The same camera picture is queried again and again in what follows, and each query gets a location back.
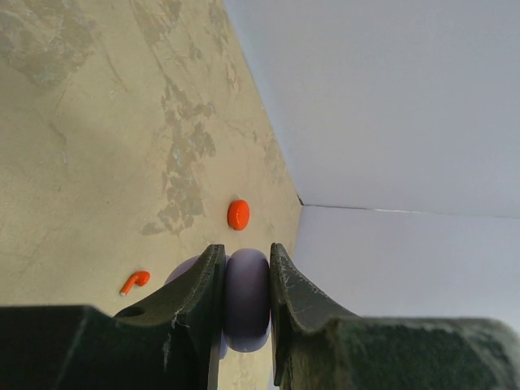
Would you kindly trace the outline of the purple earbud charging case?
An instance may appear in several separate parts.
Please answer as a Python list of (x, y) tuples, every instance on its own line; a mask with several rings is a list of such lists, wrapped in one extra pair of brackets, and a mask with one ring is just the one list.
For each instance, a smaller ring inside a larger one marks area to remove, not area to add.
[(225, 257), (219, 323), (219, 358), (228, 350), (252, 353), (267, 342), (271, 325), (270, 266), (257, 249)]

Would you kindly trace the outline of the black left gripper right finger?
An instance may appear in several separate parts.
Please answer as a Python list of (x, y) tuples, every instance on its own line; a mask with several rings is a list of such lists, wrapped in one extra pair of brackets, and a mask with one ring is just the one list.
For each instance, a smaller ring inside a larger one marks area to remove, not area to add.
[(271, 246), (273, 380), (282, 389), (516, 389), (519, 337), (490, 318), (361, 317)]

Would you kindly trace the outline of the orange round cap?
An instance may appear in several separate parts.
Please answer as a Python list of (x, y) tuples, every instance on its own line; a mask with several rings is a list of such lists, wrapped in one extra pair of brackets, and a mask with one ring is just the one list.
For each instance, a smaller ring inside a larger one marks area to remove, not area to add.
[(250, 208), (247, 201), (237, 199), (232, 201), (227, 210), (228, 226), (236, 231), (245, 230), (249, 224)]

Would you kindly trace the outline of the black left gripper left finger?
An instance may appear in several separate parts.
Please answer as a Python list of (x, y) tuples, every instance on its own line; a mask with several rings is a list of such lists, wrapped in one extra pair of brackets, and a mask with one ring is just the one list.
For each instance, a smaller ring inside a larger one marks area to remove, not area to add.
[(210, 245), (115, 316), (91, 305), (2, 307), (2, 388), (217, 388), (225, 262), (224, 247)]

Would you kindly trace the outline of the orange earbud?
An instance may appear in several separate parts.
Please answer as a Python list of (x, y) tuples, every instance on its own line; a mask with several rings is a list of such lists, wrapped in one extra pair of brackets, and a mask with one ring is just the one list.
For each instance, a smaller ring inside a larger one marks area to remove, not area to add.
[(150, 273), (148, 271), (137, 271), (128, 277), (122, 288), (119, 290), (119, 295), (124, 297), (135, 287), (142, 287), (150, 281)]

